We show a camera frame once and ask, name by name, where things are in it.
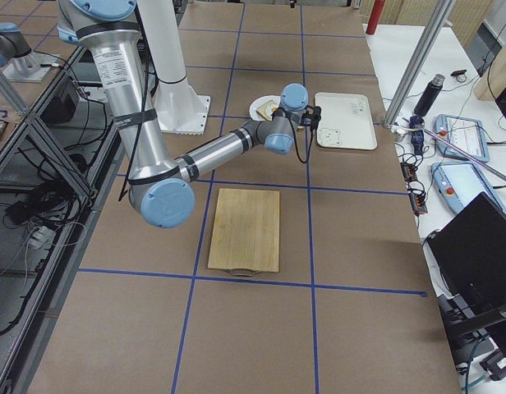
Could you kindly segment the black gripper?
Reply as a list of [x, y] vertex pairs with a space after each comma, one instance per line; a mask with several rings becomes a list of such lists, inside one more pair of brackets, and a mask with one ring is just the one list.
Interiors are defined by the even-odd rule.
[[306, 105], [301, 115], [300, 126], [309, 127], [311, 132], [315, 132], [319, 128], [322, 109], [320, 106]]

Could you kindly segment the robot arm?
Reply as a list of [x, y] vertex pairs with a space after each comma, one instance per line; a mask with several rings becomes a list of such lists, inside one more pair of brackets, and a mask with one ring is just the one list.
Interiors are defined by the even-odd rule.
[[238, 129], [178, 158], [163, 133], [205, 128], [209, 98], [189, 85], [177, 19], [169, 1], [61, 1], [62, 40], [93, 56], [113, 120], [129, 159], [128, 198], [151, 225], [177, 227], [191, 215], [191, 183], [257, 145], [286, 154], [300, 126], [315, 130], [320, 107], [308, 103], [298, 83], [287, 85], [268, 121], [246, 121]]

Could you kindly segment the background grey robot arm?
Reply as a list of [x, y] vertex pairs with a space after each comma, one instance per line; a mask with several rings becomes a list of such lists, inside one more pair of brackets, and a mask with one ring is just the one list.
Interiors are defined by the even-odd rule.
[[10, 81], [40, 83], [52, 68], [59, 67], [51, 55], [36, 53], [17, 25], [0, 23], [0, 69]]

